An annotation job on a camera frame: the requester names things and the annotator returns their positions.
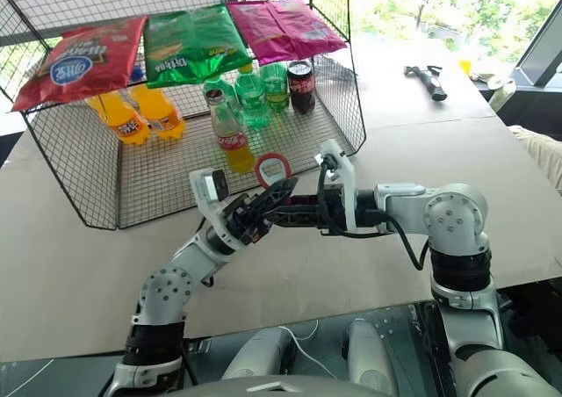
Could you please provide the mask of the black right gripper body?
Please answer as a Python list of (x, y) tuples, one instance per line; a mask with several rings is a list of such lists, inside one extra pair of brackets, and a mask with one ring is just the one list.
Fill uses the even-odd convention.
[(317, 220), (316, 228), (327, 230), (327, 235), (339, 235), (347, 231), (345, 207), (344, 207), (344, 194), (342, 184), (325, 184), (322, 191), (317, 190), (317, 196), (320, 195), (324, 198), (326, 212), (331, 219), (330, 222), (325, 220), (321, 214), (320, 199), (317, 199)]

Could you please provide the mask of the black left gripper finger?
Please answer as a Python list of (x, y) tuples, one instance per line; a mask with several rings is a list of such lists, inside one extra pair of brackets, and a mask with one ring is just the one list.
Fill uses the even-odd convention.
[(262, 192), (256, 198), (256, 215), (265, 216), (282, 206), (292, 195), (298, 181), (298, 177), (280, 179)]

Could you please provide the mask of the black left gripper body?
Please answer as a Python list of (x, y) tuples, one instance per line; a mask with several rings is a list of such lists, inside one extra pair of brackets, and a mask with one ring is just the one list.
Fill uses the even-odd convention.
[(224, 209), (226, 228), (243, 245), (259, 242), (270, 232), (271, 223), (265, 219), (267, 198), (263, 191), (249, 195), (244, 192)]

